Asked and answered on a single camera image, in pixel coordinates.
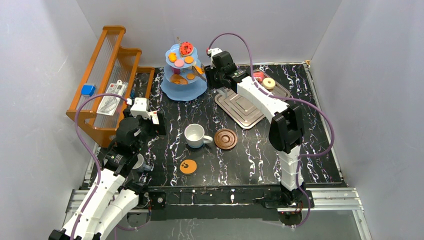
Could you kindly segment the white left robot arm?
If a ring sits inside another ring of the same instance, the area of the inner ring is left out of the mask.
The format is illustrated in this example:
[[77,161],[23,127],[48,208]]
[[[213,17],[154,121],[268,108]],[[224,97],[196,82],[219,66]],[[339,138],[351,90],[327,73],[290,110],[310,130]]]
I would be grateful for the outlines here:
[[107,161],[97,172],[93,186],[69,221],[54,229],[50,240],[103,240],[134,207],[149,203],[147,186],[126,181],[138,161],[141,148],[155,135],[166,135],[166,119],[162,111],[149,112],[147,118],[125,113],[116,137],[105,154]]

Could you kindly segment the orange fish-shaped cookie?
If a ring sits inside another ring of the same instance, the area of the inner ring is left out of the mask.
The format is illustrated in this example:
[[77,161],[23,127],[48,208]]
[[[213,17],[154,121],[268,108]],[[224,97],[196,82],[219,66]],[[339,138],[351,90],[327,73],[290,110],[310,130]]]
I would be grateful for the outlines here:
[[177,59],[178,59],[178,57],[177,57],[177,54],[176,54],[175,52],[170,52],[170,53],[168,54],[168,60],[169,60],[171,63],[174,63]]

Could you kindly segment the round orange cookie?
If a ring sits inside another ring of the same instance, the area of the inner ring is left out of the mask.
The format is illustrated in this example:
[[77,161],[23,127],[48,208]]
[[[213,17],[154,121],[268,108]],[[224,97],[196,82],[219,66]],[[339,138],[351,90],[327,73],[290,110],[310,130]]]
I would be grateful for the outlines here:
[[188,81],[194,81],[194,80],[195,80],[195,78],[196,78],[196,75],[194,75],[193,73],[188,73],[188,74],[186,75],[186,79],[187,79]]
[[183,60],[186,64],[190,65],[194,62],[195,59],[192,56],[186,56]]

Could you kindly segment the pink round macaron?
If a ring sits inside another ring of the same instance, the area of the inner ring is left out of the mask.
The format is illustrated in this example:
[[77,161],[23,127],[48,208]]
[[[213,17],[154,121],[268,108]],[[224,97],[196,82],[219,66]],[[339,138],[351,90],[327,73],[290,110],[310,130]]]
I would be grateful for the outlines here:
[[185,62],[183,59],[177,59],[173,64],[176,68],[181,69],[183,68]]

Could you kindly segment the brown croissant pastry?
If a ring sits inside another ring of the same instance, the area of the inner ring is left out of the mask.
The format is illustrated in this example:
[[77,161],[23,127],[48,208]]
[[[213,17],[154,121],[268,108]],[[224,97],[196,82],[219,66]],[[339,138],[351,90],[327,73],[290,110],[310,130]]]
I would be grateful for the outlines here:
[[170,78],[169,81],[173,84],[176,85],[187,85],[188,84],[188,80],[185,79],[184,77],[182,77],[179,74],[173,74]]

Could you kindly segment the magenta pink roll cake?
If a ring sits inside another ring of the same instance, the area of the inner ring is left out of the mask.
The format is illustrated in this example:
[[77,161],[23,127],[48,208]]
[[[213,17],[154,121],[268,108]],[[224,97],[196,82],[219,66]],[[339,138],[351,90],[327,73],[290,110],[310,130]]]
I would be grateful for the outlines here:
[[179,68],[173,68],[173,73],[179,75],[181,70]]

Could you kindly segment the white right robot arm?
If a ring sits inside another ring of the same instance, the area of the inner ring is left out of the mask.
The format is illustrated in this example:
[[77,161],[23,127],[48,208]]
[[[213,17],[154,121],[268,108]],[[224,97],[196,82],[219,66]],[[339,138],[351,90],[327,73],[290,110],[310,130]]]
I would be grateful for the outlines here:
[[239,69],[229,52],[220,48],[206,51],[210,65],[205,66],[207,85],[224,93],[231,89],[253,104],[270,122],[268,140],[280,162],[280,190],[278,203],[295,207],[302,199],[304,188],[300,170],[300,150],[304,136],[302,111],[290,106],[261,85],[252,73]]

